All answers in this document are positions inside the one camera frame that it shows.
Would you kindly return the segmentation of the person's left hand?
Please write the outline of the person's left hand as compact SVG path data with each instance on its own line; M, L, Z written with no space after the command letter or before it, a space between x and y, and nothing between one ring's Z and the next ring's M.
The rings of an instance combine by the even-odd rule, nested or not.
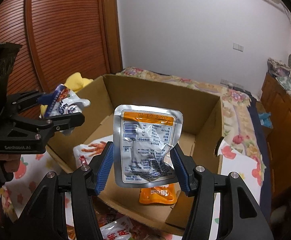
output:
M20 154L0 154L0 161L3 161L6 172L18 171L20 160Z

